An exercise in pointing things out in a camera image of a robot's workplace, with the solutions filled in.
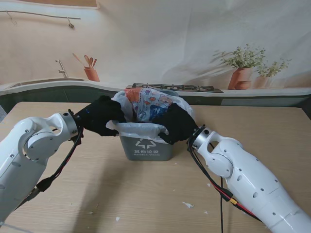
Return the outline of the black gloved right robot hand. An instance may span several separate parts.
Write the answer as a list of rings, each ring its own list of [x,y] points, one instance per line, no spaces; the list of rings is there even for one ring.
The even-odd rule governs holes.
[[[155,117],[152,123],[167,129],[168,134],[159,133],[158,136],[171,145],[187,140],[199,128],[188,112],[176,103],[170,105],[164,114]]]

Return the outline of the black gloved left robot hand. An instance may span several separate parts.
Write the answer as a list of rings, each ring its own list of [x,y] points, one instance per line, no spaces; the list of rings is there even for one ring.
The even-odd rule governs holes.
[[[100,136],[117,136],[119,132],[106,127],[111,121],[126,122],[119,102],[108,96],[100,96],[74,115],[77,125]]]

